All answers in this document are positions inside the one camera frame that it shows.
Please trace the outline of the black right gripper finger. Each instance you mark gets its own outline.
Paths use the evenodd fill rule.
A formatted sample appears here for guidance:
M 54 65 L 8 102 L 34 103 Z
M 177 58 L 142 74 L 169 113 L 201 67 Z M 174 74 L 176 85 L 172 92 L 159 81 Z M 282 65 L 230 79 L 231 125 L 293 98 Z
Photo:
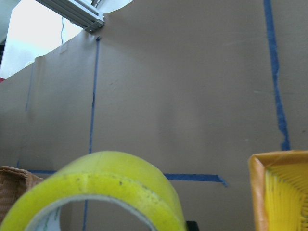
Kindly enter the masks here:
M 187 231 L 199 231 L 198 223 L 196 221 L 186 221 Z

